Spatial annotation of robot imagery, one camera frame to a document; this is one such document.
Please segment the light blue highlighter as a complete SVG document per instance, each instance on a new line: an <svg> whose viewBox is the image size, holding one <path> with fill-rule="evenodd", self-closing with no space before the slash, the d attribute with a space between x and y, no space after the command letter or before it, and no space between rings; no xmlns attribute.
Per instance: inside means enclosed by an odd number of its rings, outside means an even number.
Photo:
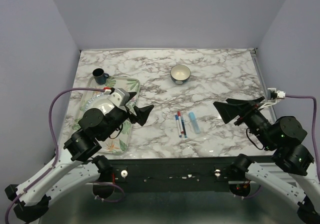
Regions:
<svg viewBox="0 0 320 224"><path fill-rule="evenodd" d="M188 116L189 116L189 119L190 119L190 121L191 121L191 124L192 124L192 127L193 127L195 133L196 133L196 134L200 134L200 133L201 133L201 132L200 132L201 130L200 130L199 126L198 126L198 123L197 123L197 119L196 119L195 114L194 114L193 112L190 112L190 113L188 114Z"/></svg>

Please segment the white blue-tipped pen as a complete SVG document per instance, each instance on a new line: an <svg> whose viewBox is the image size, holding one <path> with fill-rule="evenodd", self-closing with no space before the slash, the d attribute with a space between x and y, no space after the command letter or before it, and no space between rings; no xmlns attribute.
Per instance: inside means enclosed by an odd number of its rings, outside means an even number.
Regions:
<svg viewBox="0 0 320 224"><path fill-rule="evenodd" d="M177 131L178 131L178 135L179 135L179 137L181 138L182 137L182 134L181 134L181 129L180 129L180 126L179 126L179 120L178 119L176 119L176 125L177 125Z"/></svg>

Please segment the blue patterned pen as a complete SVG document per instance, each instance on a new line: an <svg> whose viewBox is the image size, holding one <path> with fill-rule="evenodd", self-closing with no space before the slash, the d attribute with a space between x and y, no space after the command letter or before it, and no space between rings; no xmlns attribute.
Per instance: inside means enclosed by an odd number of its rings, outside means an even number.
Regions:
<svg viewBox="0 0 320 224"><path fill-rule="evenodd" d="M181 115L181 124L182 124L182 129L183 129L183 133L184 133L184 137L187 138L187 132L186 132L186 127L185 127L185 123L184 123L184 119L183 116Z"/></svg>

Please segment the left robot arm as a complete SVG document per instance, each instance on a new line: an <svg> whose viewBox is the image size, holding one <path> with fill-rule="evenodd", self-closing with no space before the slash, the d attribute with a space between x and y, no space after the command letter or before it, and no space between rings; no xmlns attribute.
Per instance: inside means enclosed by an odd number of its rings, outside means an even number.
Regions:
<svg viewBox="0 0 320 224"><path fill-rule="evenodd" d="M63 190L55 186L61 179L94 157L102 148L100 142L120 130L126 120L143 126L153 108L153 105L142 108L135 106L134 113L124 105L114 105L107 112L99 108L88 109L79 121L80 129L71 135L62 149L56 151L51 162L24 183L5 188L11 200L8 209L14 210L16 217L26 223L43 216L54 198L49 191Z"/></svg>

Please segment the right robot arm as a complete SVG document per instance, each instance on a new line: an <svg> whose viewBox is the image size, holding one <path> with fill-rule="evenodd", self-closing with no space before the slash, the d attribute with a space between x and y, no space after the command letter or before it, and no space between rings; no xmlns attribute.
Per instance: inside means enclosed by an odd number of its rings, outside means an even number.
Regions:
<svg viewBox="0 0 320 224"><path fill-rule="evenodd" d="M263 116L261 109L272 106L279 97L265 100L227 99L213 104L225 124L234 121L245 124L247 131L262 144L263 150L272 151L271 159L283 172L289 174L298 187L278 178L244 154L239 154L230 165L234 179L247 178L283 198L304 223L319 223L319 174L312 154L302 144L307 132L293 116L283 116L274 124Z"/></svg>

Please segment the white red-tipped marker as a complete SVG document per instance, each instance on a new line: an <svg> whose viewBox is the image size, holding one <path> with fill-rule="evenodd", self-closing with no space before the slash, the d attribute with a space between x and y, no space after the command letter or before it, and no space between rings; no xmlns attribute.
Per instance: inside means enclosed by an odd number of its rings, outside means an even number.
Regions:
<svg viewBox="0 0 320 224"><path fill-rule="evenodd" d="M184 129L183 129L183 126L182 126L182 119L181 119L181 116L178 115L178 122L179 122L179 127L180 127L180 131L181 131L181 134L184 135Z"/></svg>

